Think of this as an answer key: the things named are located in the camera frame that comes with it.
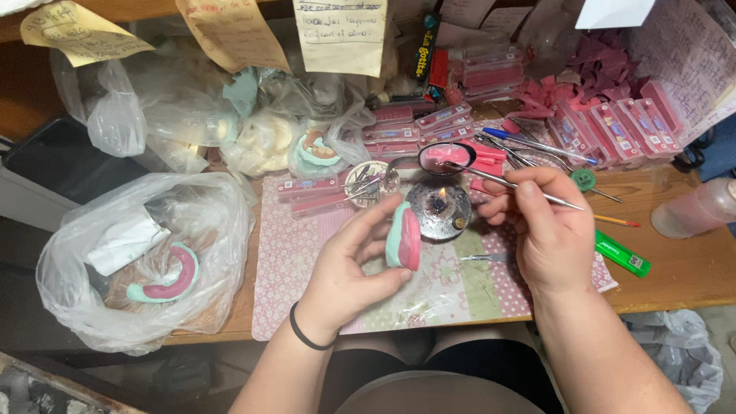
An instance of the right hand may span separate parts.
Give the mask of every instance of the right hand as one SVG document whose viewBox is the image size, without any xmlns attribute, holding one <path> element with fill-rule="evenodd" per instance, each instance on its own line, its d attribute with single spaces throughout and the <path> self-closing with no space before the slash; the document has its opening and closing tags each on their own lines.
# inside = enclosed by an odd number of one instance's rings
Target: right hand
<svg viewBox="0 0 736 414">
<path fill-rule="evenodd" d="M 478 208 L 491 225 L 510 222 L 518 232 L 517 262 L 532 294 L 592 289 L 595 224 L 590 205 L 575 183 L 558 169 L 524 168 L 507 172 L 519 185 L 514 194 L 501 194 Z M 485 180 L 491 193 L 508 188 Z M 585 211 L 550 204 L 542 191 Z"/>
</svg>

